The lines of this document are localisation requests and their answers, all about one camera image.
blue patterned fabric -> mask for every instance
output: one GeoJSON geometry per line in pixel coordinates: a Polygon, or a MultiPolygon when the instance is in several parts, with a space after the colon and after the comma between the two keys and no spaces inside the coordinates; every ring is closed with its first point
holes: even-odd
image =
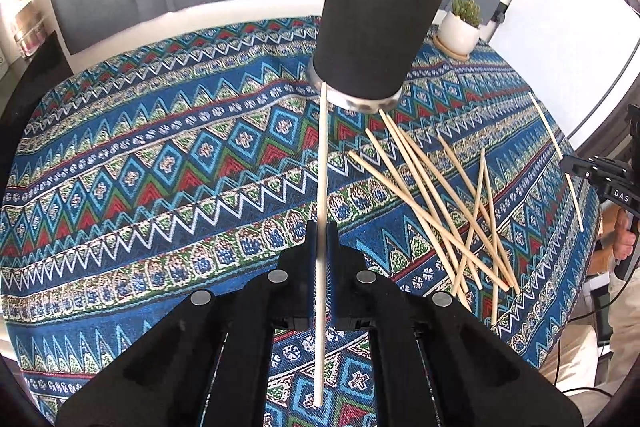
{"type": "MultiPolygon", "coordinates": [[[[317,25],[300,18],[193,32],[113,57],[43,98],[0,212],[0,272],[11,340],[49,419],[194,288],[241,288],[302,242],[316,213],[318,94],[304,71],[317,25]]],[[[460,63],[433,47],[432,34],[390,115],[469,208],[473,198],[434,137],[445,137],[471,179],[486,148],[498,232],[522,288],[500,292],[493,330],[539,366],[585,274],[597,197],[574,180],[580,232],[527,84],[484,42],[460,63]]],[[[448,288],[414,214],[346,156],[357,150],[384,170],[369,128],[423,203],[380,117],[330,109],[328,207],[341,241],[405,291],[448,288]]],[[[468,222],[441,195],[466,235],[468,222]]],[[[490,264],[477,239],[472,249],[490,264]]],[[[487,325],[491,293],[486,278],[482,289],[469,283],[487,325]]],[[[329,327],[326,339],[325,405],[316,409],[314,334],[278,332],[265,425],[376,424],[366,335],[329,327]]]]}

potted succulent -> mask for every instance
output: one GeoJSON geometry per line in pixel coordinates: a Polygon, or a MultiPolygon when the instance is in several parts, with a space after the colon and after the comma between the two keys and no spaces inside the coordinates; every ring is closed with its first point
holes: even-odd
{"type": "Polygon", "coordinates": [[[438,28],[438,40],[458,55],[471,53],[480,38],[480,7],[474,0],[453,0],[438,28]]]}

black foam cylinder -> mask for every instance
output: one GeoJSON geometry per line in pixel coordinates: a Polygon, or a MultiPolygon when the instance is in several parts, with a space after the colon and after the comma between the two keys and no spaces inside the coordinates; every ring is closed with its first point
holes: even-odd
{"type": "Polygon", "coordinates": [[[325,0],[309,81],[361,112],[395,107],[442,0],[325,0]]]}

white plant pot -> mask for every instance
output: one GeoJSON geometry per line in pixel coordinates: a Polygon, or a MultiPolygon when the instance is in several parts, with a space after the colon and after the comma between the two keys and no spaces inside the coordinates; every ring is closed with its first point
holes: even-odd
{"type": "Polygon", "coordinates": [[[444,16],[438,28],[438,40],[458,55],[471,53],[478,44],[479,38],[479,28],[474,28],[451,12],[444,16]]]}

bamboo skewer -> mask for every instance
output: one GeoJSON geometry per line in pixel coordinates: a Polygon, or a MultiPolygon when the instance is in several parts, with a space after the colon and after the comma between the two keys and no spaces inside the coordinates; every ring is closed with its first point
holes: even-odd
{"type": "Polygon", "coordinates": [[[486,247],[486,251],[489,254],[491,254],[491,257],[494,259],[494,263],[498,264],[498,267],[500,268],[500,271],[502,273],[508,274],[507,268],[504,265],[502,259],[500,259],[500,256],[498,256],[498,253],[495,250],[494,245],[491,243],[491,241],[489,241],[489,238],[486,237],[486,234],[482,231],[482,228],[480,228],[480,225],[478,225],[478,222],[473,218],[473,216],[471,215],[471,212],[468,211],[468,209],[465,206],[465,203],[463,203],[463,201],[460,199],[460,197],[456,194],[455,190],[453,190],[451,185],[449,185],[449,182],[447,182],[445,177],[440,173],[440,171],[438,171],[436,166],[431,162],[429,157],[424,152],[422,152],[422,149],[420,149],[420,147],[418,147],[418,144],[415,143],[413,140],[411,140],[408,136],[407,136],[407,138],[408,138],[408,141],[411,144],[411,146],[414,148],[415,153],[420,158],[420,160],[425,165],[427,165],[427,167],[429,168],[429,170],[431,172],[433,172],[433,174],[436,176],[436,179],[440,182],[440,185],[442,185],[442,187],[447,191],[449,196],[451,196],[451,199],[460,208],[460,211],[462,212],[462,214],[468,220],[469,225],[472,226],[476,230],[476,233],[478,234],[478,237],[480,238],[480,240],[484,243],[484,246],[486,247]]]}
{"type": "Polygon", "coordinates": [[[365,169],[369,174],[371,174],[375,179],[377,179],[377,181],[379,181],[382,185],[384,185],[387,188],[387,190],[394,193],[396,197],[400,198],[402,201],[404,201],[404,203],[409,205],[417,214],[420,214],[424,218],[424,220],[427,221],[427,223],[429,223],[435,230],[437,230],[442,237],[445,237],[446,239],[448,239],[455,247],[457,247],[463,253],[463,255],[465,255],[468,258],[468,261],[471,261],[479,269],[481,269],[482,272],[484,272],[487,275],[487,277],[489,277],[489,279],[491,279],[498,286],[500,286],[500,288],[504,292],[509,291],[509,287],[500,278],[497,278],[492,272],[492,270],[486,264],[484,264],[482,261],[480,261],[480,259],[478,259],[478,257],[476,257],[471,252],[469,252],[463,243],[460,243],[460,241],[458,241],[449,232],[449,230],[445,229],[441,223],[438,223],[437,220],[434,219],[418,203],[416,203],[414,200],[412,200],[412,198],[404,194],[404,192],[402,192],[400,188],[396,187],[393,183],[391,183],[388,179],[386,179],[382,174],[380,174],[380,172],[376,171],[376,169],[373,168],[373,166],[371,166],[367,161],[360,158],[356,153],[354,153],[353,151],[349,151],[349,156],[351,157],[351,159],[353,159],[355,163],[357,163],[359,166],[365,169]]]}
{"type": "Polygon", "coordinates": [[[398,185],[398,187],[402,189],[402,192],[409,195],[410,194],[409,188],[407,188],[406,184],[404,183],[404,180],[402,179],[402,176],[399,174],[398,170],[396,169],[396,166],[393,165],[393,163],[389,159],[389,156],[386,154],[385,150],[382,149],[382,145],[380,145],[380,142],[376,139],[375,136],[373,136],[373,133],[369,129],[365,129],[364,133],[367,135],[367,138],[369,138],[369,141],[371,142],[371,144],[373,145],[373,148],[378,153],[378,156],[382,158],[382,161],[384,162],[386,169],[391,173],[391,175],[395,179],[396,185],[398,185]]]}
{"type": "MultiPolygon", "coordinates": [[[[466,188],[468,188],[469,193],[471,194],[471,197],[475,198],[476,197],[476,188],[474,187],[474,184],[472,183],[472,181],[469,179],[469,176],[466,174],[465,169],[463,169],[462,165],[460,165],[460,162],[458,161],[458,158],[457,158],[456,154],[452,151],[452,149],[449,146],[449,144],[444,141],[444,138],[442,136],[440,136],[439,133],[438,133],[438,140],[442,144],[444,152],[449,157],[449,160],[451,160],[453,165],[455,165],[456,169],[458,170],[458,173],[460,174],[460,177],[462,178],[462,181],[465,182],[466,188]]],[[[482,213],[482,217],[484,217],[485,222],[488,223],[491,220],[491,218],[490,218],[489,214],[487,213],[484,205],[482,205],[482,204],[480,205],[480,212],[482,213]]],[[[504,245],[502,244],[502,241],[500,241],[499,237],[498,237],[498,252],[500,253],[500,256],[502,257],[502,261],[503,261],[504,265],[508,268],[508,272],[505,274],[505,277],[507,277],[508,279],[511,280],[510,285],[513,286],[513,289],[515,290],[516,295],[519,295],[520,294],[520,286],[518,285],[518,279],[517,279],[515,273],[513,272],[513,269],[511,268],[511,261],[509,260],[509,255],[507,254],[506,250],[504,249],[504,245]]]]}
{"type": "MultiPolygon", "coordinates": [[[[382,146],[380,145],[376,137],[373,136],[373,133],[369,129],[366,129],[365,133],[369,138],[369,140],[371,141],[371,144],[373,145],[374,149],[378,152],[378,155],[382,158],[382,161],[386,165],[386,168],[388,169],[388,171],[391,173],[391,176],[396,180],[396,183],[398,184],[398,187],[400,188],[400,190],[402,190],[402,192],[404,192],[408,197],[413,199],[411,192],[409,192],[409,188],[406,186],[406,184],[404,183],[404,180],[402,179],[402,176],[400,176],[400,174],[398,173],[398,170],[396,169],[396,166],[393,165],[393,163],[389,159],[389,156],[386,155],[385,150],[382,149],[382,146]]],[[[418,222],[420,222],[422,229],[427,234],[427,238],[429,239],[429,241],[431,241],[431,244],[433,245],[433,249],[436,251],[438,259],[442,263],[442,267],[447,273],[449,280],[453,284],[453,281],[455,279],[455,272],[453,271],[451,265],[449,264],[449,260],[447,259],[447,256],[445,255],[444,251],[442,250],[442,247],[440,246],[440,242],[438,241],[435,234],[433,233],[433,230],[431,230],[430,225],[424,219],[422,219],[422,216],[417,214],[415,211],[414,211],[414,214],[415,214],[415,217],[417,217],[418,222]]],[[[462,305],[465,308],[467,308],[469,311],[471,311],[471,307],[469,306],[469,303],[466,301],[466,295],[460,288],[460,283],[458,283],[456,291],[455,292],[451,291],[451,294],[457,295],[460,298],[460,302],[462,302],[462,305]]]]}
{"type": "MultiPolygon", "coordinates": [[[[400,154],[402,155],[402,158],[404,158],[404,162],[406,163],[407,167],[409,167],[409,170],[411,171],[411,174],[414,177],[415,184],[418,186],[418,190],[420,190],[420,194],[422,195],[422,198],[424,199],[424,202],[429,207],[429,211],[431,213],[431,216],[433,216],[434,219],[438,219],[438,211],[436,210],[435,206],[433,206],[433,202],[431,201],[431,198],[429,197],[429,193],[427,192],[427,189],[424,187],[424,184],[422,183],[422,179],[421,179],[420,175],[418,174],[417,170],[415,169],[414,163],[411,160],[411,156],[409,156],[409,153],[404,148],[404,144],[402,143],[402,140],[401,140],[399,134],[397,133],[397,128],[395,127],[394,122],[381,109],[380,109],[379,113],[380,113],[380,117],[382,117],[382,121],[386,125],[386,128],[389,130],[389,134],[392,136],[392,138],[396,142],[396,147],[398,147],[398,150],[399,150],[400,154]]],[[[449,241],[447,241],[446,239],[443,238],[443,243],[444,243],[444,246],[445,246],[445,248],[447,250],[447,253],[449,253],[449,258],[451,260],[451,264],[453,265],[453,268],[455,270],[457,270],[458,269],[458,258],[456,257],[456,253],[454,252],[454,250],[453,250],[453,248],[452,248],[452,246],[451,246],[449,241]]],[[[463,291],[465,293],[468,292],[469,291],[469,286],[466,285],[466,281],[464,279],[462,280],[461,284],[462,284],[463,291]]]]}
{"type": "MultiPolygon", "coordinates": [[[[556,141],[556,135],[554,135],[553,131],[551,131],[551,126],[549,125],[548,121],[546,121],[546,116],[542,112],[542,109],[540,108],[540,106],[538,105],[538,102],[536,101],[536,97],[533,96],[533,93],[530,91],[529,91],[529,96],[531,98],[531,102],[533,102],[533,105],[535,105],[536,109],[538,110],[538,114],[540,115],[540,119],[542,120],[542,123],[545,124],[546,133],[549,135],[551,142],[553,142],[554,147],[556,148],[556,152],[558,153],[559,159],[562,159],[562,151],[560,150],[560,146],[556,141]]],[[[578,198],[575,195],[574,182],[571,181],[571,176],[569,174],[565,173],[564,175],[566,177],[567,183],[569,183],[569,191],[571,192],[572,200],[574,200],[575,214],[578,217],[578,225],[580,226],[580,231],[584,232],[584,225],[582,223],[582,212],[580,211],[580,204],[578,203],[578,198]]]]}
{"type": "MultiPolygon", "coordinates": [[[[480,168],[478,170],[478,188],[476,190],[476,199],[474,200],[474,211],[473,211],[473,216],[474,219],[478,218],[478,208],[480,207],[480,198],[482,196],[482,182],[484,180],[484,169],[486,168],[484,165],[485,159],[484,159],[484,148],[482,148],[482,150],[480,151],[480,168]]],[[[466,234],[466,241],[465,241],[465,246],[467,248],[471,247],[471,243],[474,240],[474,229],[472,229],[471,227],[469,227],[469,231],[466,234]]],[[[460,270],[456,275],[456,280],[453,283],[453,288],[451,289],[451,291],[455,291],[458,284],[460,284],[460,280],[462,279],[462,270],[464,269],[466,264],[466,257],[462,258],[462,261],[460,262],[460,270]]]]}
{"type": "Polygon", "coordinates": [[[326,217],[328,110],[326,83],[320,87],[318,120],[318,251],[316,253],[316,353],[314,356],[314,406],[322,407],[324,391],[324,341],[326,328],[326,217]]]}
{"type": "MultiPolygon", "coordinates": [[[[484,183],[486,185],[486,196],[489,199],[489,217],[491,236],[494,240],[494,245],[498,241],[498,233],[495,230],[495,209],[494,209],[494,194],[491,190],[491,179],[489,178],[489,169],[484,169],[484,183]]],[[[494,264],[494,273],[499,275],[498,266],[494,264]]],[[[494,284],[491,301],[491,324],[495,326],[498,323],[498,286],[494,284]]]]}
{"type": "MultiPolygon", "coordinates": [[[[444,216],[445,221],[447,222],[447,226],[449,227],[449,230],[457,238],[457,240],[459,240],[460,243],[462,243],[463,239],[460,235],[460,232],[458,231],[458,227],[453,222],[451,214],[449,213],[449,209],[442,201],[442,198],[438,194],[436,187],[434,187],[433,182],[431,182],[431,178],[429,177],[427,172],[424,170],[424,168],[420,164],[420,160],[418,160],[418,158],[416,157],[411,145],[409,144],[410,139],[408,138],[408,136],[403,130],[401,130],[400,128],[398,128],[398,126],[396,126],[396,123],[393,120],[391,120],[390,118],[388,119],[389,119],[389,122],[392,124],[397,136],[399,137],[399,139],[402,140],[402,145],[406,149],[407,154],[411,157],[411,160],[414,163],[415,167],[417,168],[418,173],[420,174],[420,177],[422,178],[424,183],[427,185],[427,188],[429,189],[431,195],[433,196],[433,199],[435,200],[438,208],[440,209],[442,215],[444,216]]],[[[437,217],[437,214],[435,214],[434,212],[432,212],[431,215],[433,217],[437,217]]],[[[456,268],[457,271],[460,271],[459,266],[454,266],[454,267],[456,268]]],[[[469,265],[469,272],[471,272],[471,277],[476,283],[476,285],[478,286],[478,289],[482,289],[482,283],[480,282],[480,278],[478,277],[478,270],[476,270],[476,267],[473,264],[469,265]]]]}

